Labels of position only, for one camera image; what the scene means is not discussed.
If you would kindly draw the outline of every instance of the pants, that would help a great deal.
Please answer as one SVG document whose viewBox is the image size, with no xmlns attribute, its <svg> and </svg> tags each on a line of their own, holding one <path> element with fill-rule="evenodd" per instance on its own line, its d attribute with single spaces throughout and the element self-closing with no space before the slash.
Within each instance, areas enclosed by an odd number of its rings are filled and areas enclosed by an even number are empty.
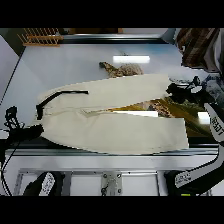
<svg viewBox="0 0 224 224">
<path fill-rule="evenodd" d="M 184 119 L 143 117 L 106 112 L 168 96 L 166 75 L 126 76 L 78 83 L 53 89 L 39 103 L 50 100 L 34 124 L 42 124 L 42 137 L 57 144 L 109 154 L 151 154 L 188 147 Z"/>
</svg>

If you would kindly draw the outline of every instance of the wooden comb-like rack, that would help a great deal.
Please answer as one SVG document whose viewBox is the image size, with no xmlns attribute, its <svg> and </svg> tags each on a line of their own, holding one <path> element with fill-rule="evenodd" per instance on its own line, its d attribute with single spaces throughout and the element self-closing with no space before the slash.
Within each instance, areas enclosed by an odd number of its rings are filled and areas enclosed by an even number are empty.
<svg viewBox="0 0 224 224">
<path fill-rule="evenodd" d="M 59 47 L 63 40 L 58 28 L 23 28 L 24 34 L 17 34 L 23 46 Z"/>
</svg>

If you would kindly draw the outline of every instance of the metal bracket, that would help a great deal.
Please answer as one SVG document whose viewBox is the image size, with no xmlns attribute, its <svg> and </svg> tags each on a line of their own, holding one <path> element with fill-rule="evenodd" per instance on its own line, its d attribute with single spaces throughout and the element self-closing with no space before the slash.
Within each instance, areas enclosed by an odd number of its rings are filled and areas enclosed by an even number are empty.
<svg viewBox="0 0 224 224">
<path fill-rule="evenodd" d="M 120 196 L 122 194 L 122 173 L 103 172 L 101 193 L 102 196 Z"/>
</svg>

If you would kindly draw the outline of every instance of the black strap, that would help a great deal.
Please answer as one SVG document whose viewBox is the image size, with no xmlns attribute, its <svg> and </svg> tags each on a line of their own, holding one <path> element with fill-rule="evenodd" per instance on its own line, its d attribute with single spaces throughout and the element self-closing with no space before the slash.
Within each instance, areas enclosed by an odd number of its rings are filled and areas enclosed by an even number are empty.
<svg viewBox="0 0 224 224">
<path fill-rule="evenodd" d="M 58 97 L 61 94 L 71 94 L 71 93 L 83 93 L 83 94 L 89 94 L 88 91 L 61 91 L 61 92 L 56 92 L 54 94 L 52 94 L 51 96 L 49 96 L 46 100 L 44 100 L 42 103 L 36 105 L 36 109 L 37 109 L 37 120 L 41 120 L 43 117 L 43 108 L 46 104 L 48 104 L 51 100 L 53 100 L 54 98 Z"/>
</svg>

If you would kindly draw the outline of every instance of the brown cloth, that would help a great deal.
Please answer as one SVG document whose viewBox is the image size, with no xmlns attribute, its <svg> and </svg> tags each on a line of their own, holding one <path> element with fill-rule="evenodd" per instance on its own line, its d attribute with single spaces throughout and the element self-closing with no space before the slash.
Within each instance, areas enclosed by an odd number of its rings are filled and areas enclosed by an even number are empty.
<svg viewBox="0 0 224 224">
<path fill-rule="evenodd" d="M 219 28 L 182 28 L 177 36 L 177 47 L 183 54 L 182 66 L 208 70 L 204 55 Z"/>
</svg>

